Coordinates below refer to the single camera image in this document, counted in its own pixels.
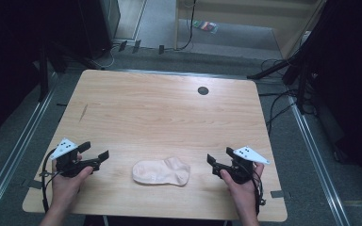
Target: black cable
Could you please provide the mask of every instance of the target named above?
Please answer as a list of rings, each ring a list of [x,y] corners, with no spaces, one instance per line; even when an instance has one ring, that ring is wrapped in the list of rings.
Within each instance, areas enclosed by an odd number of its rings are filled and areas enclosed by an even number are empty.
[[[48,171],[46,170],[46,163],[48,162],[49,156],[55,151],[55,149],[51,150],[46,156],[45,159],[43,160],[43,164],[42,164],[42,173],[40,174],[41,178],[41,185],[42,185],[42,204],[43,204],[43,209],[45,210],[45,213],[48,212],[49,210],[49,204],[48,204],[48,199],[46,197],[46,184],[45,184],[45,177],[48,176],[50,173],[48,173]]]
[[[189,27],[189,40],[187,42],[186,45],[184,45],[181,48],[177,48],[177,49],[173,49],[173,48],[167,48],[164,50],[174,50],[174,51],[181,51],[184,50],[185,48],[187,48],[187,46],[189,45],[190,41],[192,40],[192,29],[193,29],[193,18],[194,18],[194,14],[195,14],[195,6],[196,6],[196,0],[193,0],[193,7],[192,7],[192,16],[190,17],[190,27]]]
[[[287,90],[285,92],[282,93],[264,93],[264,94],[259,94],[259,96],[272,96],[272,95],[277,95],[277,97],[274,99],[274,101],[271,104],[271,108],[270,108],[270,119],[266,122],[266,125],[269,127],[268,128],[268,134],[270,135],[270,133],[272,132],[272,121],[274,119],[276,119],[278,116],[280,116],[281,114],[285,113],[292,105],[289,105],[287,108],[283,109],[280,113],[278,113],[275,117],[272,116],[272,111],[273,108],[275,106],[275,103],[283,96],[287,95],[287,96],[291,96],[291,97],[296,97],[297,95],[297,89],[290,89]]]

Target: wire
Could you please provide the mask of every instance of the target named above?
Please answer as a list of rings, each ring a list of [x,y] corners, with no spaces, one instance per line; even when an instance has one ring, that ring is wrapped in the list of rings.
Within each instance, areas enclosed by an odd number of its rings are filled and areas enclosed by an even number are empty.
[[[185,44],[183,47],[175,49],[174,51],[181,51],[184,50],[185,48],[187,48],[187,46],[189,45],[190,41],[192,40],[192,28],[193,28],[193,17],[195,14],[195,6],[196,6],[196,0],[193,0],[193,5],[190,6],[192,7],[192,16],[190,17],[190,27],[189,27],[189,40],[187,42],[187,44]]]
[[[113,44],[113,46],[111,47],[111,49],[110,49],[110,55],[111,55],[111,63],[110,64],[108,64],[108,65],[101,65],[101,64],[99,64],[98,62],[96,62],[95,60],[91,60],[91,62],[92,63],[94,63],[94,64],[96,64],[97,66],[99,66],[99,67],[101,67],[101,68],[108,68],[108,67],[110,67],[111,65],[113,65],[113,63],[114,63],[114,55],[113,55],[113,53],[112,53],[112,51],[116,48],[116,47],[119,47],[120,46],[120,44]]]
[[[263,94],[259,94],[259,96],[273,96],[273,95],[277,95],[277,97],[274,99],[274,101],[272,101],[271,104],[271,108],[270,108],[270,119],[266,122],[266,125],[268,126],[268,134],[270,135],[272,132],[272,121],[274,121],[277,117],[279,117],[281,114],[287,112],[289,110],[289,108],[293,105],[289,105],[288,107],[284,108],[283,110],[281,110],[278,114],[276,114],[274,117],[272,116],[272,112],[275,106],[275,103],[282,97],[282,96],[291,96],[291,97],[296,97],[297,96],[297,89],[290,89],[287,90],[285,92],[282,93],[263,93]]]
[[[48,171],[46,170],[46,163],[48,162],[49,156],[55,151],[55,149],[51,150],[43,160],[42,164],[42,173],[40,174],[41,178],[41,186],[42,186],[42,204],[43,209],[45,210],[45,213],[49,210],[49,204],[48,204],[48,198],[46,197],[46,184],[45,184],[45,177],[49,175]]]
[[[59,174],[61,174],[61,172],[55,172],[55,174],[51,177],[51,179],[46,183],[46,186],[45,187],[48,187],[49,186],[49,183],[56,177],[58,176]]]

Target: gray floor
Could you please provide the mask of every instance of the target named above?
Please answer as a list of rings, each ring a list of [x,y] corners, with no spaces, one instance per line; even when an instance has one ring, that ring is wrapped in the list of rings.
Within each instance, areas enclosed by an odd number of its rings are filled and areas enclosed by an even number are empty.
[[[144,44],[145,47],[157,48],[159,44],[173,46],[173,27],[170,19],[168,21],[163,20],[168,23],[168,26],[165,26],[166,29],[160,29],[160,32],[154,32],[158,25],[155,24],[155,27],[153,27],[148,20],[152,18],[152,15],[155,15],[154,12],[149,10],[152,10],[152,8],[161,9],[162,5],[165,4],[160,5],[157,0],[148,0],[144,14],[145,20],[142,20],[138,34],[139,39],[142,40],[141,44]],[[171,14],[169,11],[164,12],[163,15]],[[180,23],[179,35],[180,40],[182,40],[182,27],[186,28],[185,34],[188,34],[188,30],[185,22]],[[220,24],[219,33],[211,37],[219,37],[222,29],[232,30],[238,28]],[[241,45],[237,45],[236,41],[232,41],[233,48],[240,51],[229,51],[229,53],[234,53],[233,56],[219,55],[216,50],[217,45],[226,46],[226,42],[223,42],[226,40],[225,35],[221,40],[211,40],[210,46],[212,48],[200,48],[200,44],[203,44],[202,46],[207,44],[206,38],[212,34],[201,32],[203,35],[201,37],[199,36],[201,33],[196,32],[193,37],[193,48],[186,52],[169,51],[159,55],[157,49],[140,49],[136,54],[132,54],[132,47],[127,47],[122,52],[114,49],[112,51],[113,58],[110,54],[107,54],[104,58],[99,59],[99,62],[110,64],[113,61],[113,64],[106,68],[106,70],[112,71],[142,70],[159,73],[199,73],[201,76],[245,79],[247,74],[255,74],[261,71],[263,59],[280,57],[279,51],[274,50],[274,40],[271,39],[269,34],[265,34],[268,32],[266,29],[263,28],[263,31],[258,30],[257,35],[252,34],[251,45],[243,45],[243,41],[240,43]],[[69,61],[69,63],[70,67],[66,73],[59,76],[58,86],[55,88],[52,100],[47,106],[46,112],[32,138],[26,143],[21,162],[13,169],[12,178],[0,199],[0,225],[37,225],[43,217],[43,214],[30,214],[23,211],[22,203],[27,188],[21,187],[20,183],[23,179],[34,177],[51,137],[55,133],[60,117],[65,110],[63,106],[57,104],[68,103],[76,82],[84,70],[82,66],[75,62]],[[282,92],[285,90],[281,82],[281,75],[278,73],[257,81],[257,87],[259,93]],[[35,88],[0,129],[0,172],[37,106],[38,95],[39,88]],[[268,120],[274,97],[261,97],[260,100],[264,116]],[[281,98],[277,102],[274,112],[279,112],[287,105],[289,105],[288,98]],[[362,225],[362,169],[356,165],[342,165],[336,162],[332,155],[331,145],[322,131],[319,120],[312,115],[305,115],[304,117],[309,124],[311,134],[316,140],[321,158],[334,182],[337,194],[344,204],[351,225]],[[283,223],[261,222],[261,224],[337,225],[301,130],[291,110],[274,121],[270,139],[282,189],[290,194],[286,198],[288,219]],[[83,216],[70,216],[65,225],[82,225],[83,218]]]

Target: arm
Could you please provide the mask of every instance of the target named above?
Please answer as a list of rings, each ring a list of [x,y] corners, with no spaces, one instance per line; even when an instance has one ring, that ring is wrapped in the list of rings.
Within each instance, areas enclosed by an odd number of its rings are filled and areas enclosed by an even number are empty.
[[[58,175],[53,179],[52,204],[40,226],[62,225],[64,219],[72,210],[79,188],[91,175],[92,171],[92,167],[86,167],[73,178]]]
[[[261,176],[264,165],[255,163],[254,177]],[[220,171],[222,178],[228,186],[228,190],[233,198],[234,204],[237,208],[237,213],[240,222],[243,226],[258,226],[258,219],[255,211],[255,186],[252,181],[249,181],[243,185],[239,185],[233,181],[230,174],[222,169]]]

